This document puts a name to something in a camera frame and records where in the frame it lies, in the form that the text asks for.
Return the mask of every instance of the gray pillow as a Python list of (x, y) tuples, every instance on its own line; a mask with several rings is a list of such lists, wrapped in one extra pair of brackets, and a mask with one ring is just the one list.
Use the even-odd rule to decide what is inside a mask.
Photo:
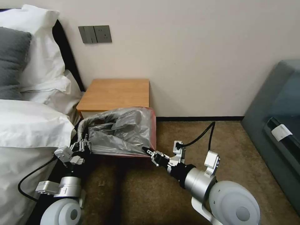
[(30, 42), (31, 33), (0, 27), (0, 99), (22, 100), (18, 79)]

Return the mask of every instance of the silver cylinder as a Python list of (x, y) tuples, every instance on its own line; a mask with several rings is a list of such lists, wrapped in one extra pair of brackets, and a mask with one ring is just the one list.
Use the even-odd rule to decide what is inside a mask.
[(80, 186), (81, 179), (78, 177), (63, 177), (60, 180), (59, 187), (61, 188), (64, 185), (79, 185)]
[(216, 177), (214, 175), (208, 176), (204, 171), (193, 168), (187, 174), (184, 187), (191, 192), (194, 198), (200, 202), (204, 202), (208, 197), (209, 190), (215, 182)]
[(59, 192), (54, 197), (80, 197), (81, 179), (78, 177), (63, 177), (59, 184)]

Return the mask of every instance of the power outlet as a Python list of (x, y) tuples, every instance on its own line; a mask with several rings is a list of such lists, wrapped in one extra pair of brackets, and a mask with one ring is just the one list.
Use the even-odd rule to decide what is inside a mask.
[(110, 35), (109, 25), (94, 26), (96, 38), (98, 43), (111, 43), (112, 37)]

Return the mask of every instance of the white tag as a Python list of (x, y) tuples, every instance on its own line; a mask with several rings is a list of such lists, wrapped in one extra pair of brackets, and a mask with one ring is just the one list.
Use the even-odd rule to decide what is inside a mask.
[(281, 141), (285, 137), (289, 135), (293, 135), (292, 132), (289, 131), (289, 129), (284, 125), (280, 124), (278, 127), (274, 128), (271, 133), (276, 138), (277, 141)]

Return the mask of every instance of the black headboard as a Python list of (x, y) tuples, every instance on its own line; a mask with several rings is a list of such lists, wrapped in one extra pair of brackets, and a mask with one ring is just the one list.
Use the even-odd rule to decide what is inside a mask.
[[(6, 11), (9, 9), (0, 9), (0, 12)], [(78, 83), (78, 86), (81, 91), (85, 91), (84, 86), (82, 84), (77, 65), (75, 63), (75, 59), (71, 50), (71, 47), (69, 45), (68, 39), (66, 37), (66, 34), (63, 30), (62, 25), (57, 20), (53, 29), (52, 34), (54, 37), (54, 40), (59, 46), (60, 52), (62, 54), (63, 61), (65, 63), (65, 69), (70, 70), (72, 75), (74, 76), (75, 80)]]

